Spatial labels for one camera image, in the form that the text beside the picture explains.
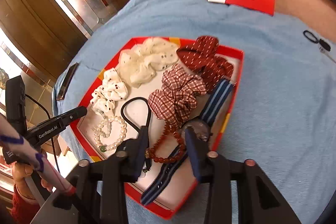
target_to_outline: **sweater sleeve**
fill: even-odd
[[[39,209],[40,206],[38,203],[30,204],[24,200],[16,189],[16,185],[14,185],[13,208],[11,213],[17,224],[29,224]]]

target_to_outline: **bracelet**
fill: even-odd
[[[170,134],[174,132],[174,137],[177,139],[177,142],[179,144],[179,152],[177,155],[168,157],[168,158],[159,158],[155,155],[155,151],[159,148],[160,144],[165,140],[165,138]],[[173,163],[178,160],[180,160],[183,157],[185,151],[185,144],[184,140],[181,138],[181,134],[176,131],[176,128],[171,126],[170,124],[166,123],[164,127],[163,134],[161,137],[156,141],[156,143],[153,145],[153,148],[150,148],[149,151],[146,151],[146,157],[149,156],[149,158],[153,159],[154,162],[159,163]]]
[[[120,135],[116,142],[110,145],[104,145],[100,141],[100,136],[103,138],[108,138],[112,131],[112,122],[118,122],[120,124]],[[103,131],[104,126],[107,126],[108,132],[105,133]],[[125,123],[125,120],[122,117],[119,116],[112,116],[112,117],[104,117],[103,120],[98,124],[97,127],[93,128],[94,130],[94,140],[101,152],[106,152],[110,150],[116,149],[126,138],[126,132],[127,132],[127,124]]]

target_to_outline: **watch face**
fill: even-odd
[[[187,121],[181,128],[181,136],[185,138],[185,129],[187,127],[192,127],[197,138],[207,142],[210,137],[210,128],[209,126],[202,120],[198,118],[191,119],[190,121]]]

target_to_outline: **metal bolt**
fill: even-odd
[[[127,156],[127,152],[125,152],[125,151],[118,151],[118,152],[116,153],[116,156],[117,156],[118,158],[126,157],[126,156]]]
[[[207,153],[207,156],[208,156],[209,158],[217,158],[217,157],[218,157],[218,153],[217,153],[216,151],[209,151],[209,152]]]
[[[245,160],[245,164],[247,166],[255,166],[255,161],[251,160],[251,159],[248,159],[248,160]]]
[[[80,167],[86,167],[86,166],[88,166],[90,164],[90,162],[88,161],[88,160],[80,160],[79,162],[78,162],[78,165],[80,166]]]

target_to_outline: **blue tablecloth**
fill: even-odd
[[[304,38],[299,19],[273,17],[207,0],[131,0],[98,29],[72,63],[80,63],[54,115],[78,105],[100,70],[132,37],[219,38],[245,52],[240,89],[218,148],[231,160],[255,159],[303,224],[314,223],[336,189],[335,65]],[[70,128],[62,133],[88,158]],[[199,185],[169,222],[203,223],[208,186]],[[127,199],[129,223],[167,223]],[[233,208],[237,223],[237,208]]]

